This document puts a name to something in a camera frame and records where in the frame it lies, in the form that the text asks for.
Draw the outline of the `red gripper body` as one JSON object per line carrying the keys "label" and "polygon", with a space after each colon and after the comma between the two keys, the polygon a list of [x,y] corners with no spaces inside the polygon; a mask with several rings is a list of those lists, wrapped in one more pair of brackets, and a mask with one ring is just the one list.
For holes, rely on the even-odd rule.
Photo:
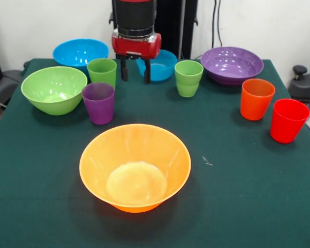
{"label": "red gripper body", "polygon": [[162,36],[154,33],[145,39],[130,39],[112,34],[112,47],[116,54],[128,56],[136,55],[141,58],[154,59],[160,53]]}

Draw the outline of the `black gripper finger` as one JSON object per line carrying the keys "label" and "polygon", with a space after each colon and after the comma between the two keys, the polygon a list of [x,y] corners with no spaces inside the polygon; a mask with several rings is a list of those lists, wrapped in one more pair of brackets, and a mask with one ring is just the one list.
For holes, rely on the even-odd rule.
{"label": "black gripper finger", "polygon": [[128,80],[128,69],[126,66],[127,58],[125,56],[120,56],[120,66],[121,66],[121,78],[124,81]]}
{"label": "black gripper finger", "polygon": [[151,82],[151,64],[150,59],[144,58],[145,62],[145,72],[144,72],[144,81],[146,84],[150,84]]}

